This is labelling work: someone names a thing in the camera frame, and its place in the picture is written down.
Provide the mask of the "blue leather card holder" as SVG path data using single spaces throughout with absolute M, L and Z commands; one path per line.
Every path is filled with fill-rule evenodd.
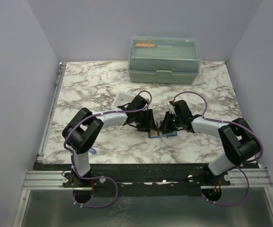
M 159 131 L 159 127 L 160 127 L 161 123 L 162 123 L 162 121 L 155 121 L 157 131 L 159 134 L 159 137 L 157 137 L 157 138 L 176 137 L 178 135 L 177 131 L 173 131 L 170 133 L 165 133 L 165 132 Z

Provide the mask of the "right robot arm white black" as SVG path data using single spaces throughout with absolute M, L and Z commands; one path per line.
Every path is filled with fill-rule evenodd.
M 207 134 L 222 142 L 224 153 L 210 162 L 203 172 L 203 181 L 207 185 L 214 185 L 221 174 L 243 164 L 261 151 L 262 145 L 243 118 L 231 122 L 208 120 L 200 114 L 193 115 L 184 100 L 170 101 L 170 105 L 172 108 L 165 113 L 160 131 Z

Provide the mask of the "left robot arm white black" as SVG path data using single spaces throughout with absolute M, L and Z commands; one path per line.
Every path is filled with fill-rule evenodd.
M 88 152 L 92 148 L 101 130 L 114 126 L 135 124 L 138 131 L 149 132 L 156 129 L 152 109 L 149 108 L 153 98 L 150 92 L 149 99 L 141 96 L 141 91 L 131 102 L 120 105 L 112 110 L 93 113 L 87 108 L 80 109 L 71 119 L 62 132 L 63 147 L 70 152 L 71 176 L 63 176 L 67 183 L 77 184 L 80 187 L 94 183 L 96 179 L 110 180 L 107 176 L 89 175 L 91 170 Z

